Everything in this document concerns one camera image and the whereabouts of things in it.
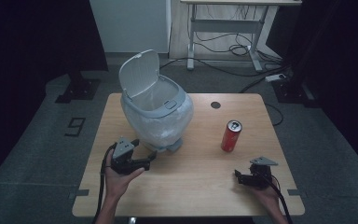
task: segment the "wooden table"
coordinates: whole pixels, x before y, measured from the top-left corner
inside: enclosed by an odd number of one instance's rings
[[[258,56],[255,54],[258,39],[263,29],[264,21],[269,10],[269,6],[300,6],[300,0],[181,0],[192,6],[191,23],[190,23],[190,43],[187,50],[187,69],[194,69],[194,33],[210,32],[210,33],[239,33],[239,34],[255,34],[253,43],[248,47],[249,55],[252,59],[256,71],[262,71]],[[197,19],[197,5],[245,5],[245,6],[261,6],[263,12],[258,20],[201,20]]]
[[[258,94],[193,93],[194,116],[183,135],[183,145],[174,153],[159,153],[149,171],[134,179],[121,198],[117,216],[123,217],[237,217],[265,215],[265,210],[233,172],[249,174],[252,159],[265,156],[279,163],[272,173],[279,179],[291,215],[305,212],[301,198],[290,196],[296,189],[263,100]],[[136,138],[120,105],[120,93],[111,94],[77,196],[73,214],[95,214],[104,152],[122,135]],[[212,108],[218,102],[221,107]],[[220,148],[227,122],[243,125],[234,151]],[[150,151],[140,145],[133,158],[145,158]]]

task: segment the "soda can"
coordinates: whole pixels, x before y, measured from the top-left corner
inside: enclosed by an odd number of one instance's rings
[[[225,134],[223,135],[223,141],[221,148],[226,152],[234,150],[238,137],[242,131],[242,124],[237,120],[231,120],[228,122]]]

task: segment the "white cabinet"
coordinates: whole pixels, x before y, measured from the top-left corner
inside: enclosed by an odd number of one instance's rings
[[[171,0],[90,0],[105,52],[168,53]]]

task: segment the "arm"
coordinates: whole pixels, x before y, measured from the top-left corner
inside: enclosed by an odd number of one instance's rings
[[[107,158],[112,158],[111,150]],[[103,207],[98,215],[97,224],[111,224],[114,221],[116,208],[121,196],[126,192],[130,182],[137,176],[141,175],[145,168],[140,168],[129,175],[119,175],[110,168],[110,160],[106,160],[105,168],[105,198]]]
[[[269,217],[275,224],[287,224],[286,218],[283,216],[279,207],[278,194],[272,187],[266,189],[250,188],[258,201],[264,206]]]

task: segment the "trash can lid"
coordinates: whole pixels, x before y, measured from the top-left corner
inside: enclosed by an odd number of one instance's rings
[[[130,98],[147,90],[158,81],[158,54],[150,49],[138,53],[127,60],[120,68],[120,85]]]

